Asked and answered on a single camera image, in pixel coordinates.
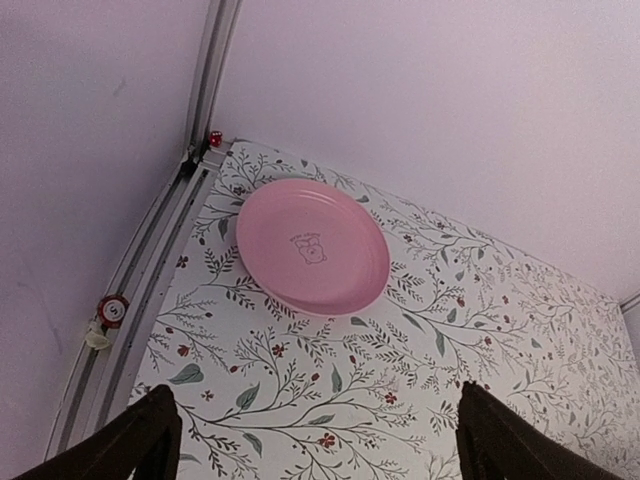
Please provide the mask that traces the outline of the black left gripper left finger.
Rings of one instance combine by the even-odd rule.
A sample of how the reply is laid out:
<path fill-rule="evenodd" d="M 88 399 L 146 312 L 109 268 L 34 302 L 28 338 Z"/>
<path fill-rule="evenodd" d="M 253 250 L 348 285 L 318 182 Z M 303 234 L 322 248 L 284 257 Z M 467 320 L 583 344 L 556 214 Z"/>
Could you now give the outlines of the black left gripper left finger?
<path fill-rule="evenodd" d="M 94 435 L 24 472 L 33 479 L 175 479 L 182 420 L 158 385 Z"/>

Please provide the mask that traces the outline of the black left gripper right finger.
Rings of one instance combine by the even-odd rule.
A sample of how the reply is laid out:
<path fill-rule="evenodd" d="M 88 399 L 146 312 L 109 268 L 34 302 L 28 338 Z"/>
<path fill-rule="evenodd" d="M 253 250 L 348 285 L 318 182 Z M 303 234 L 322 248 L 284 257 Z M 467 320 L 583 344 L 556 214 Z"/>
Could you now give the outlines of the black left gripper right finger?
<path fill-rule="evenodd" d="M 462 385 L 455 430 L 464 479 L 617 479 L 545 436 L 475 382 Z"/>

